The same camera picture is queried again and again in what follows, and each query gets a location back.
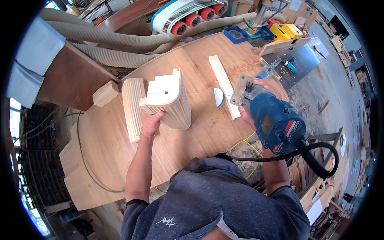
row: printed logo on shirt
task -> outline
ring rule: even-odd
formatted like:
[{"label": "printed logo on shirt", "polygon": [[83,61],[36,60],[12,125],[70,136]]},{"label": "printed logo on shirt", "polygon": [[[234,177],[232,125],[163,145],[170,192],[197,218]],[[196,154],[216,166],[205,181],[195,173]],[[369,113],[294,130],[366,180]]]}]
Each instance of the printed logo on shirt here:
[{"label": "printed logo on shirt", "polygon": [[156,224],[158,224],[158,223],[165,223],[166,224],[166,226],[168,226],[168,227],[171,227],[172,225],[175,225],[175,223],[172,223],[173,222],[173,218],[168,218],[167,219],[167,217],[164,217],[161,221],[158,221]]}]

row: yellow extension cord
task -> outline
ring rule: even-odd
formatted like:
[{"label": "yellow extension cord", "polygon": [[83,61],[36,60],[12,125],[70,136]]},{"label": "yellow extension cord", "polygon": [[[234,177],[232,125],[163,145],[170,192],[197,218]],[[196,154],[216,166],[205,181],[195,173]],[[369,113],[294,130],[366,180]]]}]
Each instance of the yellow extension cord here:
[{"label": "yellow extension cord", "polygon": [[[241,142],[246,142],[249,146],[253,147],[250,143],[247,142],[247,139],[252,137],[253,135],[255,134],[255,132],[253,132],[251,135],[249,135],[248,137],[244,138],[243,140],[241,140],[240,142],[236,143],[235,145],[233,145],[233,147],[231,147],[231,149],[229,150],[229,152],[234,148],[236,147],[238,144],[240,144]],[[257,157],[260,158],[260,153],[259,151],[257,151],[257,149],[255,147],[253,147],[253,149],[257,152]],[[256,166],[255,168],[253,169],[253,171],[248,175],[248,177],[246,177],[245,179],[248,179],[255,171],[256,171],[256,168],[257,166],[259,165],[259,162],[256,162]]]}]

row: circular saw blade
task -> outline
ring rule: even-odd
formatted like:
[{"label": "circular saw blade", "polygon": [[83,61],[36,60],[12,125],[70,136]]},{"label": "circular saw blade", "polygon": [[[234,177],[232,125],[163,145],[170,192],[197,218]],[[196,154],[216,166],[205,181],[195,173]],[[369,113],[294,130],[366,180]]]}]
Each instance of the circular saw blade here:
[{"label": "circular saw blade", "polygon": [[244,37],[244,35],[241,33],[241,32],[239,32],[239,31],[237,31],[237,30],[229,30],[228,31],[229,32],[229,34],[234,38],[234,39],[240,39],[240,38],[243,38]]}]

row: man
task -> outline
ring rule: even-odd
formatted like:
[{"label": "man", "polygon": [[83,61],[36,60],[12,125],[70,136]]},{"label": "man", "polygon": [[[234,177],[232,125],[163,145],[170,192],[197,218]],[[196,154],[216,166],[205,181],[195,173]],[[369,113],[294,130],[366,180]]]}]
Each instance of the man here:
[{"label": "man", "polygon": [[[281,99],[264,81],[254,82]],[[256,131],[244,108],[239,110]],[[142,134],[126,176],[120,239],[308,239],[310,222],[290,187],[284,160],[263,163],[267,196],[253,189],[232,161],[210,157],[173,175],[167,193],[149,204],[152,144],[164,115],[142,111]],[[263,149],[263,157],[273,156]]]}]

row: red feeder wheel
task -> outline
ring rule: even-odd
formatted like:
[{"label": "red feeder wheel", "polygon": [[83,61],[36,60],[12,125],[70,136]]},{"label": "red feeder wheel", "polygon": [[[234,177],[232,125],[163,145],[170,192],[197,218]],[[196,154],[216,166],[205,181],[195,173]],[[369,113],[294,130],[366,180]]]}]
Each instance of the red feeder wheel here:
[{"label": "red feeder wheel", "polygon": [[185,23],[191,28],[195,28],[200,23],[200,16],[195,13],[192,13],[188,15],[188,17],[185,19]]},{"label": "red feeder wheel", "polygon": [[201,18],[202,19],[204,19],[204,20],[207,20],[207,21],[209,21],[209,20],[211,20],[213,17],[214,17],[214,15],[215,15],[215,10],[213,10],[212,8],[210,8],[210,7],[207,7],[207,8],[205,8],[205,9],[203,9],[202,11],[201,11]]},{"label": "red feeder wheel", "polygon": [[177,21],[170,30],[170,32],[177,37],[184,35],[186,31],[187,25],[182,21]]},{"label": "red feeder wheel", "polygon": [[224,5],[216,4],[212,8],[213,8],[213,10],[215,10],[215,14],[217,16],[221,16],[225,13],[225,6]]}]

